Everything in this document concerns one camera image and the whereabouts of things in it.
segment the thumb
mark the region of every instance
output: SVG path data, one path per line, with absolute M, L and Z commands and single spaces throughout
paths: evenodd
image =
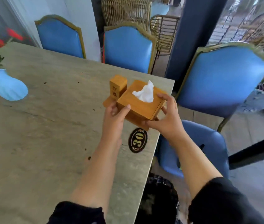
M 145 125 L 147 125 L 149 128 L 153 128 L 155 130 L 158 130 L 159 129 L 160 121 L 146 120 L 144 122 L 145 122 Z
M 130 112 L 131 109 L 131 105 L 127 105 L 126 107 L 124 107 L 122 110 L 120 110 L 120 112 L 117 114 L 118 118 L 123 121 L 126 117 L 126 115 L 128 114 L 128 112 Z

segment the person's right arm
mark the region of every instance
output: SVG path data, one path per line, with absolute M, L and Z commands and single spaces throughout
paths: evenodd
M 264 218 L 255 210 L 232 183 L 222 177 L 201 149 L 183 128 L 175 99 L 159 94 L 167 101 L 162 107 L 165 117 L 146 124 L 158 130 L 175 148 L 192 202 L 189 221 L 195 224 L 264 224 Z

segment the blue cushion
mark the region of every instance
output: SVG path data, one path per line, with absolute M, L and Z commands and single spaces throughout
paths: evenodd
M 122 26 L 105 32 L 105 63 L 148 73 L 152 41 L 136 28 Z
M 77 31 L 57 19 L 36 26 L 44 49 L 84 58 Z
M 155 15 L 166 15 L 169 11 L 169 5 L 153 2 L 151 6 L 150 18 Z
M 205 145 L 202 151 L 211 163 L 225 178 L 229 178 L 228 152 L 223 136 L 215 130 L 187 120 L 182 120 L 183 126 L 197 146 Z M 177 162 L 178 156 L 169 142 L 161 138 L 159 163 L 168 173 L 183 177 Z
M 246 47 L 225 47 L 198 55 L 177 103 L 228 117 L 264 77 L 264 61 Z

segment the person's left hand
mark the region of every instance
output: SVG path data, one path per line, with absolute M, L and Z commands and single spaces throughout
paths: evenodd
M 130 109 L 131 106 L 127 105 L 118 112 L 115 101 L 106 108 L 103 121 L 103 132 L 100 141 L 104 147 L 108 146 L 114 149 L 119 149 L 121 146 L 121 133 L 123 130 L 124 119 Z

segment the white wall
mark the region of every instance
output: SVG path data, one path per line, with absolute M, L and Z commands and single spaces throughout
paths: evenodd
M 100 43 L 91 0 L 7 0 L 18 19 L 42 47 L 34 21 L 45 15 L 57 14 L 82 30 L 86 58 L 101 61 Z
M 72 23 L 81 27 L 87 59 L 100 62 L 100 41 L 91 0 L 64 1 Z

